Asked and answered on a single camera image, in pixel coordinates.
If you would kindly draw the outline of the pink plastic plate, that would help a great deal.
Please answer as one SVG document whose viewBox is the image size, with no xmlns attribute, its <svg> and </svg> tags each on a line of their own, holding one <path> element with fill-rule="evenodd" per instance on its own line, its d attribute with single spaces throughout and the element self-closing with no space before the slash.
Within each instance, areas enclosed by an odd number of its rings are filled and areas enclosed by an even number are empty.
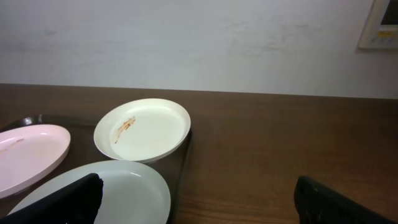
<svg viewBox="0 0 398 224">
<path fill-rule="evenodd" d="M 1 133 L 1 198 L 14 195 L 57 168 L 70 147 L 67 129 L 38 124 Z"/>
</svg>

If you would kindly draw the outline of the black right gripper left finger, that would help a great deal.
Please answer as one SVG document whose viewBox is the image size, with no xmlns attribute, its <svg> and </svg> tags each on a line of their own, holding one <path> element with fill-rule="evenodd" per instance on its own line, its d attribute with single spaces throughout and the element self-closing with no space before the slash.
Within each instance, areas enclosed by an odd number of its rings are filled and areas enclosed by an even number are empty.
<svg viewBox="0 0 398 224">
<path fill-rule="evenodd" d="M 1 219 L 1 224 L 93 224 L 103 198 L 103 180 L 88 174 Z"/>
</svg>

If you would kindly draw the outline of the pale green plastic plate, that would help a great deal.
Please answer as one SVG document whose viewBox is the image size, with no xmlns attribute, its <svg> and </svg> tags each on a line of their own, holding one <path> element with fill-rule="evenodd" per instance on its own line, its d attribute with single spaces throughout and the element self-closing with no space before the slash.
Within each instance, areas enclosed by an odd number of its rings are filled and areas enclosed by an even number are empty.
<svg viewBox="0 0 398 224">
<path fill-rule="evenodd" d="M 94 224 L 166 224 L 171 196 L 164 178 L 153 168 L 131 161 L 102 161 L 56 176 L 22 199 L 13 214 L 68 184 L 96 173 L 103 180 L 103 198 Z"/>
</svg>

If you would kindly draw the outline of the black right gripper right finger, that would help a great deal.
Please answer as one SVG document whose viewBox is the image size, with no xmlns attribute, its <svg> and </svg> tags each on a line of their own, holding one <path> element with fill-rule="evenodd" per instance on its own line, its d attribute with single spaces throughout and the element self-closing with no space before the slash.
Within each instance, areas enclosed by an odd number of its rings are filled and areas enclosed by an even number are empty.
<svg viewBox="0 0 398 224">
<path fill-rule="evenodd" d="M 300 224 L 395 224 L 308 176 L 300 176 L 294 190 Z"/>
</svg>

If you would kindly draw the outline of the cream plastic plate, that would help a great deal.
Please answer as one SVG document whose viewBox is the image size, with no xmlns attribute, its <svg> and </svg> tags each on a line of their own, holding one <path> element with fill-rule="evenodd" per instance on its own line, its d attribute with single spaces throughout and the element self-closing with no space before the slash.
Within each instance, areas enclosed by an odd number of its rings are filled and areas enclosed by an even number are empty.
<svg viewBox="0 0 398 224">
<path fill-rule="evenodd" d="M 191 119 L 180 104 L 146 98 L 120 105 L 104 115 L 93 140 L 105 156 L 148 163 L 173 153 L 188 136 Z"/>
</svg>

